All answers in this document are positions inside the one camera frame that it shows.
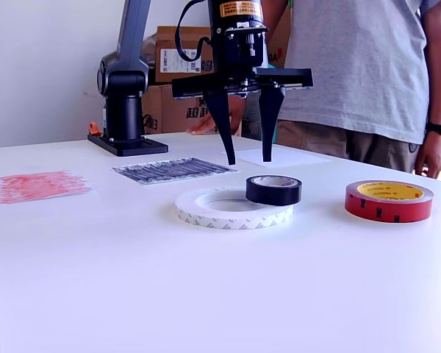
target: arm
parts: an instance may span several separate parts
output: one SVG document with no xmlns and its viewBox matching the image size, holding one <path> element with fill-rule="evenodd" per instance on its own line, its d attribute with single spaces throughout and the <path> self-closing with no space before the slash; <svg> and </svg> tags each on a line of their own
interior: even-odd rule
<svg viewBox="0 0 441 353">
<path fill-rule="evenodd" d="M 263 19 L 265 25 L 269 28 L 266 33 L 266 43 L 273 36 L 274 30 L 278 26 L 284 11 L 286 10 L 287 0 L 262 0 Z"/>
<path fill-rule="evenodd" d="M 423 16 L 423 29 L 428 45 L 426 61 L 428 63 L 430 104 L 428 119 L 441 125 L 441 1 Z M 415 171 L 421 174 L 423 165 L 429 167 L 427 176 L 436 178 L 441 171 L 441 135 L 428 132 L 425 142 L 420 148 Z"/>
<path fill-rule="evenodd" d="M 430 81 L 429 120 L 441 124 L 441 1 L 423 16 L 428 45 L 426 59 Z"/>
</svg>

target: robotic arm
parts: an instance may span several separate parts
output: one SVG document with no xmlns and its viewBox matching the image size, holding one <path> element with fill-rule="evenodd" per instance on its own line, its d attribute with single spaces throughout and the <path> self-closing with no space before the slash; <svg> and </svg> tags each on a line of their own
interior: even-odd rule
<svg viewBox="0 0 441 353">
<path fill-rule="evenodd" d="M 228 95 L 245 98 L 260 91 L 263 159 L 271 161 L 273 133 L 290 88 L 312 87 L 310 69 L 269 69 L 260 0 L 208 0 L 211 39 L 199 41 L 195 58 L 182 50 L 180 25 L 185 13 L 197 3 L 191 0 L 183 10 L 176 31 L 176 46 L 186 61 L 201 56 L 203 41 L 212 46 L 214 73 L 172 82 L 173 97 L 203 97 L 217 125 L 229 164 L 235 164 L 230 132 Z M 140 57 L 150 0 L 126 0 L 117 50 L 103 57 L 98 70 L 98 88 L 106 98 L 104 133 L 89 140 L 118 156 L 163 153 L 168 147 L 143 137 L 140 97 L 147 88 L 148 66 Z"/>
<path fill-rule="evenodd" d="M 168 146 L 144 137 L 141 96 L 147 89 L 148 65 L 140 57 L 150 0 L 126 0 L 116 51 L 103 57 L 98 90 L 106 99 L 104 132 L 88 135 L 119 156 L 164 153 Z"/>
</svg>

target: roll of tape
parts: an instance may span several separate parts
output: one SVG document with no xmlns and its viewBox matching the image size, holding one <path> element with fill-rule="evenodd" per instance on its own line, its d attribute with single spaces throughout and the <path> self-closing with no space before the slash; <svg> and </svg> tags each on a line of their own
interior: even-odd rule
<svg viewBox="0 0 441 353">
<path fill-rule="evenodd" d="M 262 175 L 247 179 L 246 197 L 257 204 L 287 206 L 301 200 L 302 182 L 288 176 Z"/>
<path fill-rule="evenodd" d="M 409 223 L 431 215 L 434 194 L 404 182 L 364 181 L 346 188 L 345 208 L 371 221 Z"/>
<path fill-rule="evenodd" d="M 293 207 L 255 204 L 244 188 L 197 190 L 176 200 L 176 215 L 183 221 L 215 229 L 259 229 L 289 221 Z"/>
</svg>

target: yellow tape liner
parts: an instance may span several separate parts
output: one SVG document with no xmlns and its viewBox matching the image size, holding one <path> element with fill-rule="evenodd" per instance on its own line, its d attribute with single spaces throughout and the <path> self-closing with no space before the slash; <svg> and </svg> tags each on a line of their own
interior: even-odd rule
<svg viewBox="0 0 441 353">
<path fill-rule="evenodd" d="M 358 186 L 358 192 L 375 199 L 415 200 L 423 196 L 421 189 L 394 182 L 371 182 Z"/>
<path fill-rule="evenodd" d="M 262 5 L 253 1 L 230 1 L 220 5 L 220 16 L 252 15 L 263 18 Z"/>
</svg>

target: wristwatch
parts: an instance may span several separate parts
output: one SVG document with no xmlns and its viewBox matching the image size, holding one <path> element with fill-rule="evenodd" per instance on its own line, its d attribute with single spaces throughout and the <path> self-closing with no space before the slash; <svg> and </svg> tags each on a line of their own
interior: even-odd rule
<svg viewBox="0 0 441 353">
<path fill-rule="evenodd" d="M 427 123 L 426 124 L 426 131 L 434 131 L 441 135 L 441 125 L 433 124 L 433 123 Z"/>
</svg>

